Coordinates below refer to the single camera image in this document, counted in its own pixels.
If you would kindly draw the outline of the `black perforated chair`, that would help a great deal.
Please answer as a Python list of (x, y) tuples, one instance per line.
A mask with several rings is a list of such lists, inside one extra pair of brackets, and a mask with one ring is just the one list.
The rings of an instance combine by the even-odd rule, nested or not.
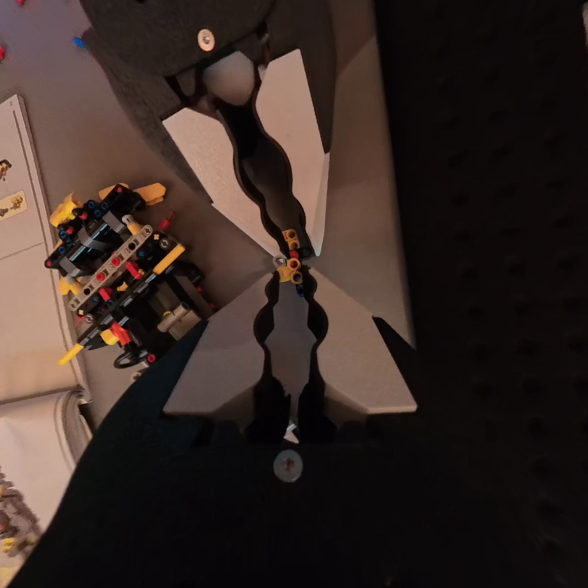
[(375, 1), (419, 413), (497, 587), (587, 587), (587, 1)]

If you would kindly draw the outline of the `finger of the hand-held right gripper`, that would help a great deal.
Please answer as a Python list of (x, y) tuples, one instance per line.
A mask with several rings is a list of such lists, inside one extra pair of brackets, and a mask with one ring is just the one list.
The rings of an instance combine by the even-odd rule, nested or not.
[[(324, 233), (330, 154), (324, 151), (315, 116), (302, 53), (299, 49), (269, 63), (256, 99), (263, 128), (283, 147), (292, 168), (293, 195), (305, 212), (305, 230), (316, 255)], [(212, 139), (219, 148), (204, 168), (204, 187), (213, 206), (271, 256), (278, 245), (254, 220), (254, 203), (240, 187), (234, 168), (234, 149), (218, 121)]]
[(262, 209), (249, 196), (263, 196), (269, 219), (276, 226), (279, 198), (287, 194), (282, 166), (273, 166), (266, 150), (235, 163), (233, 144), (223, 124), (193, 109), (183, 108), (163, 125), (212, 200), (212, 206), (271, 256), (281, 250), (262, 222)]

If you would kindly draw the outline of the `pile of red blue pins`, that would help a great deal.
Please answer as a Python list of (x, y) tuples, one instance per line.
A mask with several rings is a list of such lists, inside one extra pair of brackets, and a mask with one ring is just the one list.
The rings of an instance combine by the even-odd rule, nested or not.
[[(27, 7), (27, 3), (29, 4), (30, 1), (14, 1), (21, 7)], [(92, 52), (85, 41), (80, 36), (72, 37), (72, 43), (79, 48), (80, 50), (84, 51), (85, 53), (92, 55)], [(7, 49), (6, 44), (1, 42), (1, 63), (4, 63), (6, 60)]]

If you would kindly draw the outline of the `lego instruction booklet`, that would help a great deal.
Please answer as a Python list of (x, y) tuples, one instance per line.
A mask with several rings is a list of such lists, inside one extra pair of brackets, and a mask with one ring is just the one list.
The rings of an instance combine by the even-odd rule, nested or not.
[(1, 587), (51, 523), (92, 433), (25, 101), (1, 103)]

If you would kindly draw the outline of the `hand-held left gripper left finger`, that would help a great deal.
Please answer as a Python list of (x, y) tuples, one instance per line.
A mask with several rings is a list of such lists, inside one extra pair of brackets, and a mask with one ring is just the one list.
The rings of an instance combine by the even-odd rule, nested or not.
[(164, 411), (253, 419), (279, 406), (268, 339), (275, 330), (277, 272), (260, 278), (206, 323)]

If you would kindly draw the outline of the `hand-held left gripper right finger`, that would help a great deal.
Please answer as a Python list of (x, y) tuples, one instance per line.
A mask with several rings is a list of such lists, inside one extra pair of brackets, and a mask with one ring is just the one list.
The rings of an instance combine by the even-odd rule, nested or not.
[(415, 412), (416, 401), (371, 312), (319, 272), (312, 269), (311, 276), (317, 283), (313, 298), (328, 320), (317, 351), (327, 417), (343, 424)]

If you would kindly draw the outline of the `lego car model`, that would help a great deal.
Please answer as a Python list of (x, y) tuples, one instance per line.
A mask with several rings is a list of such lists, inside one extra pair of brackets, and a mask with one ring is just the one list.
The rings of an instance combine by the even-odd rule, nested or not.
[(175, 344), (174, 327), (217, 312), (204, 273), (169, 231), (174, 213), (156, 226), (135, 218), (165, 195), (161, 183), (117, 183), (85, 202), (71, 192), (52, 212), (58, 242), (43, 264), (59, 273), (66, 308), (85, 325), (60, 366), (83, 350), (118, 346), (115, 369), (150, 367)]

